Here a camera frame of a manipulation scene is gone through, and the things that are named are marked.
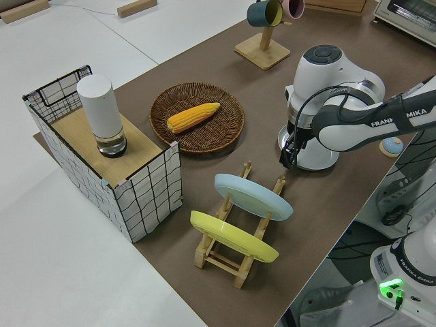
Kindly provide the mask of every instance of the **toaster oven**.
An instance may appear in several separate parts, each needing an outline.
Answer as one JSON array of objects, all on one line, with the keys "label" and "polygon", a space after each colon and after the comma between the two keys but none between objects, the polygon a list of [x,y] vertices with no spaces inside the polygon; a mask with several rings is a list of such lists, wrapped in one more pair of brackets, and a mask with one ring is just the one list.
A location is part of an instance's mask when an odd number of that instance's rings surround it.
[{"label": "toaster oven", "polygon": [[436,0],[379,0],[374,15],[436,47]]}]

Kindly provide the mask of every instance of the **mug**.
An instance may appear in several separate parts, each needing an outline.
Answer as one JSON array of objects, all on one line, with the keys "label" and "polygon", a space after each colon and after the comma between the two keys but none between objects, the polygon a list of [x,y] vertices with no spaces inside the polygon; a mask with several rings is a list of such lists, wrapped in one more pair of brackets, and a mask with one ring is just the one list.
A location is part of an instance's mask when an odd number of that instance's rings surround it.
[{"label": "mug", "polygon": [[277,26],[282,18],[280,0],[256,0],[247,10],[248,23],[253,27]]},{"label": "mug", "polygon": [[282,0],[285,15],[291,19],[300,18],[305,10],[305,0]]}]

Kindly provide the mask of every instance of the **glass cylinder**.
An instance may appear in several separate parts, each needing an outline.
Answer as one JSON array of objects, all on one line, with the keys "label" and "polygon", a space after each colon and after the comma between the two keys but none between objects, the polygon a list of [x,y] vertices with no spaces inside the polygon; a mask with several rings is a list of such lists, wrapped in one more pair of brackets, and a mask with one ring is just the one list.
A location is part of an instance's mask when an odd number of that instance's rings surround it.
[{"label": "glass cylinder", "polygon": [[77,93],[99,152],[109,158],[122,156],[127,149],[127,139],[111,81],[102,75],[88,75],[79,80]]}]

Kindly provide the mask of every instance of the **green light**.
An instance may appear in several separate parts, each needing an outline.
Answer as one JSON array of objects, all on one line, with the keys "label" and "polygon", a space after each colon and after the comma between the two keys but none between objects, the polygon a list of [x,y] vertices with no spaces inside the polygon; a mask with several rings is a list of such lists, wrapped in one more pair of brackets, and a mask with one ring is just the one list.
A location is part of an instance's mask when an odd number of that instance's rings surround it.
[{"label": "green light", "polygon": [[383,283],[380,283],[380,288],[390,287],[392,285],[398,285],[401,284],[402,282],[403,282],[402,279],[396,278],[391,281],[385,281]]},{"label": "green light", "polygon": [[[383,283],[380,283],[380,285],[379,285],[380,292],[386,298],[392,298],[392,297],[388,296],[388,293],[390,293],[391,290],[396,289],[402,283],[403,283],[403,280],[399,279],[399,278],[391,279],[390,281],[385,281]],[[401,290],[399,290],[398,296],[400,296],[400,297],[402,296],[402,291]]]}]

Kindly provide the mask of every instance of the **pink mug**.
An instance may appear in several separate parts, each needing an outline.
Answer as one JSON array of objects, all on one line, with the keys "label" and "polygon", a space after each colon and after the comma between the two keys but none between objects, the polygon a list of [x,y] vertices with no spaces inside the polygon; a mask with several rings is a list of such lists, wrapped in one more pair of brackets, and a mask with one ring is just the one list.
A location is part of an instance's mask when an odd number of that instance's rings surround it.
[{"label": "pink mug", "polygon": [[281,0],[281,6],[287,17],[298,19],[305,10],[305,0]]}]

